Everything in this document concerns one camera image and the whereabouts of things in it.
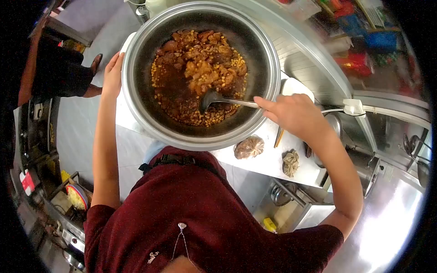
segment black strap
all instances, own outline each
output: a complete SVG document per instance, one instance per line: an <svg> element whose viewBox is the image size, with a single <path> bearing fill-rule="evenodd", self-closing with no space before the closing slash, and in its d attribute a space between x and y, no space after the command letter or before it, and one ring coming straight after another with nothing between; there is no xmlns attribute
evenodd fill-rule
<svg viewBox="0 0 437 273"><path fill-rule="evenodd" d="M151 169L155 168L158 165L163 165L163 164L179 164L179 165L193 164L201 168L207 169L208 171L215 174L223 181L226 181L226 179L222 177L219 174L219 172L216 170L216 168L214 168L211 164L206 162L196 162L196 160L192 156L163 155L161 156L161 158L158 158L152 166L150 166L147 163L144 163L138 169L142 171L143 175L145 175Z"/></svg>

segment leg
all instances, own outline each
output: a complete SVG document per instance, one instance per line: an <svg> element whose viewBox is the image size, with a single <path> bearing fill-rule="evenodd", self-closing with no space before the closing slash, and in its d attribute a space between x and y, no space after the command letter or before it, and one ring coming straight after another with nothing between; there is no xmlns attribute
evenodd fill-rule
<svg viewBox="0 0 437 273"><path fill-rule="evenodd" d="M88 89L86 91L86 93L82 96L84 98L92 98L98 95L102 94L102 88L101 87L97 87L93 84L90 84L90 86L88 86Z"/></svg>

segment maroon shirt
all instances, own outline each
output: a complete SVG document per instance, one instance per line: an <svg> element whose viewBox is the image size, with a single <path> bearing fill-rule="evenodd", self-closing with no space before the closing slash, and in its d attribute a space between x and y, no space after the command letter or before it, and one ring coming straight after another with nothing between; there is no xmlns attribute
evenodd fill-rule
<svg viewBox="0 0 437 273"><path fill-rule="evenodd" d="M162 154L192 155L224 169L208 152L165 147ZM160 272L171 260L177 224L190 259L205 272L321 272L343 243L336 227L321 225L292 233L264 230L232 187L195 165L158 165L134 186L117 210L89 209L85 227L88 272ZM148 264L150 253L159 252ZM187 256L182 236L175 258Z"/></svg>

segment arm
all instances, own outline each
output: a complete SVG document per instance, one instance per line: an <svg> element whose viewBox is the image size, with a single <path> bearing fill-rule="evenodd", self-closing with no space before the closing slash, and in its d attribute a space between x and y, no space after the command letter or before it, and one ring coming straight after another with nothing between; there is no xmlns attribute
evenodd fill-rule
<svg viewBox="0 0 437 273"><path fill-rule="evenodd" d="M276 102L255 97L264 116L305 141L331 177L335 210L321 225L338 228L344 239L354 228L363 207L360 178L340 139L307 95L278 96Z"/></svg>
<svg viewBox="0 0 437 273"><path fill-rule="evenodd" d="M102 97L97 114L93 146L94 193L91 206L120 206L115 108L121 89L121 64L124 53L118 52L105 68Z"/></svg>
<svg viewBox="0 0 437 273"><path fill-rule="evenodd" d="M29 54L21 76L20 91L18 93L18 106L29 101L32 95L33 79L36 71L36 58L38 54L38 43L42 35L42 30L47 19L42 19L35 28L35 33L31 37Z"/></svg>

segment pot rim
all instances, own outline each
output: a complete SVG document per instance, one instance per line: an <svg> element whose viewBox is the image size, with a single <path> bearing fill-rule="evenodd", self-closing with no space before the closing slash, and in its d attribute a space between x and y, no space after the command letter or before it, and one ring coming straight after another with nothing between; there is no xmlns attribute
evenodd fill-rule
<svg viewBox="0 0 437 273"><path fill-rule="evenodd" d="M245 124L228 133L213 137L194 137L174 132L171 129L162 126L159 122L153 119L142 106L134 82L135 58L141 50L141 45L147 37L150 37L150 35L153 34L153 31L160 23L186 12L202 10L232 16L236 20L246 24L259 38L266 51L266 55L268 56L268 65L271 70L269 78L270 84L268 87L269 90L265 96L266 99L273 100L276 97L279 93L281 80L279 58L273 43L262 28L259 27L249 16L229 5L207 1L183 3L173 6L158 14L156 17L148 20L136 32L135 36L129 43L125 54L121 74L121 83L125 100L136 121L153 138L161 140L174 147L191 151L210 151L229 147L252 135L266 120L266 117L262 116L262 110L259 109L246 121Z"/></svg>

